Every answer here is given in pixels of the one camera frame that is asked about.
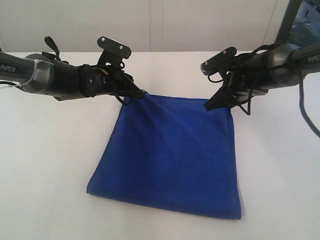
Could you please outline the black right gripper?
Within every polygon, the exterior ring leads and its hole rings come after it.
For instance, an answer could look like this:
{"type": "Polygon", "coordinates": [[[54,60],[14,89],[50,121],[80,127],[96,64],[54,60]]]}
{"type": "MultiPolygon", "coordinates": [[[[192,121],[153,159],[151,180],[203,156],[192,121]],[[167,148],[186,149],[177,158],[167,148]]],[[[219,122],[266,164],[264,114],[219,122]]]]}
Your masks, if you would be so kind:
{"type": "Polygon", "coordinates": [[[265,87],[268,74],[265,71],[230,67],[227,69],[228,83],[224,91],[218,90],[205,104],[207,111],[233,108],[247,103],[251,98],[268,93],[265,87]]]}

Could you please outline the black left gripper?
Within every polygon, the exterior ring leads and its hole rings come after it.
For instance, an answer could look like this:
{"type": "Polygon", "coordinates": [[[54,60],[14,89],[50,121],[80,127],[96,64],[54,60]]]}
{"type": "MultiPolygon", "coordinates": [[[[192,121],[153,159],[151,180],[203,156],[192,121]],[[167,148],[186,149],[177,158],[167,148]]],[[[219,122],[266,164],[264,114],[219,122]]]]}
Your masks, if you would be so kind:
{"type": "Polygon", "coordinates": [[[96,67],[94,73],[97,74],[97,95],[111,95],[118,97],[133,97],[143,99],[147,91],[135,86],[132,78],[120,68],[106,66],[96,67]]]}

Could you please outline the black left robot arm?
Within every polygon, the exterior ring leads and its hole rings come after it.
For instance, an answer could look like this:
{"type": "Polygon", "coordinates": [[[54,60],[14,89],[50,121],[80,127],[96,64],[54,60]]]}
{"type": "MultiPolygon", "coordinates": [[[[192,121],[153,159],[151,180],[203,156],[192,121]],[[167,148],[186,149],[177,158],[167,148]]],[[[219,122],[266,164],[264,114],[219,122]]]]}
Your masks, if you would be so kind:
{"type": "Polygon", "coordinates": [[[51,96],[57,101],[110,95],[129,105],[146,95],[146,91],[135,85],[133,77],[120,68],[74,66],[46,52],[25,58],[1,52],[0,82],[26,93],[51,96]]]}

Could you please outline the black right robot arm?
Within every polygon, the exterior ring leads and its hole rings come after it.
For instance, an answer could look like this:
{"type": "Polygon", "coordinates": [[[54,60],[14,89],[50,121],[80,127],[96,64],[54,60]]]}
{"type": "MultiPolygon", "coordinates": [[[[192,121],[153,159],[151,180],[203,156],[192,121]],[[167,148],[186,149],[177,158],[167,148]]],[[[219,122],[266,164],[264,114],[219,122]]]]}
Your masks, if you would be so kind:
{"type": "Polygon", "coordinates": [[[306,75],[318,73],[320,45],[273,43],[241,54],[231,46],[203,62],[200,70],[208,78],[221,76],[222,86],[204,105],[207,111],[240,107],[269,90],[296,86],[306,75]]]}

